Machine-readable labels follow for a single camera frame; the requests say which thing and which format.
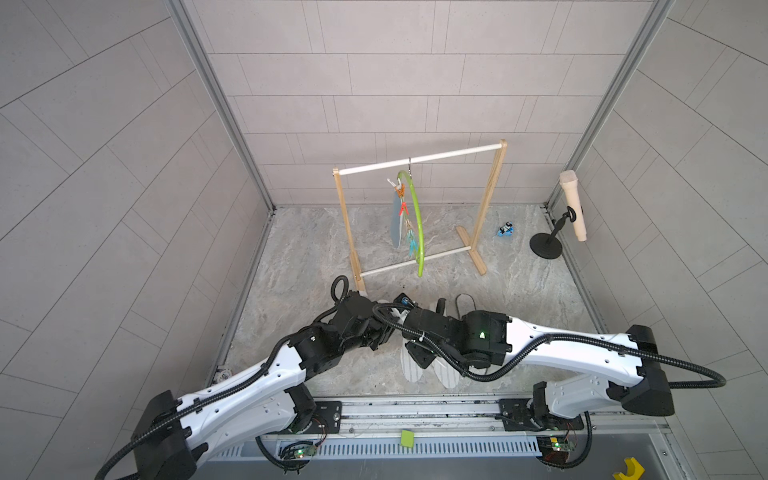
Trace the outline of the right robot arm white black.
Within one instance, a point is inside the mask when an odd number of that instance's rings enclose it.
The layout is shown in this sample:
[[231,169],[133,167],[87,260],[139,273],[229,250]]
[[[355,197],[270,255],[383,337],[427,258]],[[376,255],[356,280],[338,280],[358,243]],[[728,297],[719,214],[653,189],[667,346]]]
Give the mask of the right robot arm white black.
[[378,303],[372,312],[415,346],[412,360],[422,369],[440,359],[475,382],[499,380],[524,364],[573,372],[570,379],[535,386],[530,410],[536,422],[609,406],[667,417],[675,412],[673,391],[727,383],[710,368],[660,354],[652,330],[644,326],[614,335],[585,334],[481,310],[454,319],[402,302]]

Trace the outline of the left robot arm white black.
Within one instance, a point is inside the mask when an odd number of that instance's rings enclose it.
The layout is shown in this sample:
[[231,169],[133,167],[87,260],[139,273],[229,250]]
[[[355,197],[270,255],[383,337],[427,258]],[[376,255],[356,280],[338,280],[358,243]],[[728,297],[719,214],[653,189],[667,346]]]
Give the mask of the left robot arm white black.
[[385,307],[357,291],[331,293],[333,306],[309,325],[277,341],[260,363],[219,384],[175,397],[155,396],[130,442],[96,473],[104,479],[133,456],[135,479],[189,479],[227,440],[233,421],[266,414],[246,431],[260,435],[303,428],[315,407],[305,381],[333,367],[348,351],[386,343],[408,309]]

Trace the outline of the green clip hanger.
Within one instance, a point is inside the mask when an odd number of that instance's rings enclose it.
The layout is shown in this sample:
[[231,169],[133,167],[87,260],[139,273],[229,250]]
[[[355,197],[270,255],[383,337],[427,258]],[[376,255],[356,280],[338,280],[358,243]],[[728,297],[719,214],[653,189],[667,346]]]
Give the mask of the green clip hanger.
[[393,244],[398,247],[402,237],[406,238],[409,247],[408,256],[418,266],[417,276],[422,277],[425,263],[424,232],[418,195],[413,183],[412,163],[412,159],[409,158],[407,169],[398,172],[397,182],[388,180],[395,192],[395,198],[399,202],[396,215],[399,236]]

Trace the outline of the grey blue insole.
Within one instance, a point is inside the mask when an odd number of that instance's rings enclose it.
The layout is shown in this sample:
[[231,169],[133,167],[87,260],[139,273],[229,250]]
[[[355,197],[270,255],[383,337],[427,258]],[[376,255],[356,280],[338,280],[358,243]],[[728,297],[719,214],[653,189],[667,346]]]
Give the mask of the grey blue insole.
[[401,196],[395,192],[392,203],[392,220],[390,223],[390,238],[394,249],[401,247],[403,233],[404,210]]

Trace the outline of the white striped insole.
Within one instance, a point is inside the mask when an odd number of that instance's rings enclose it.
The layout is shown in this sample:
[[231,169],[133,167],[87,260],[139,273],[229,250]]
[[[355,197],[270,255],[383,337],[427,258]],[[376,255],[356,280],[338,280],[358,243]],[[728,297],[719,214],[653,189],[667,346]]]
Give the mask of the white striped insole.
[[422,378],[424,369],[405,350],[401,351],[400,360],[405,379],[410,383],[417,383]]
[[446,389],[454,389],[458,386],[461,379],[460,373],[451,367],[444,359],[436,358],[432,362],[431,368],[439,382]]

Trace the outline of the dark grey felt insole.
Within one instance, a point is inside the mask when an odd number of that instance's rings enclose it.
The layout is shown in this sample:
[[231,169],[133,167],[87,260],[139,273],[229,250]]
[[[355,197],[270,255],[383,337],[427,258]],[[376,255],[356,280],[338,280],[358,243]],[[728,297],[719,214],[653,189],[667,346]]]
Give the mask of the dark grey felt insole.
[[467,293],[461,293],[455,298],[455,308],[459,318],[475,311],[477,309],[476,301],[473,296]]

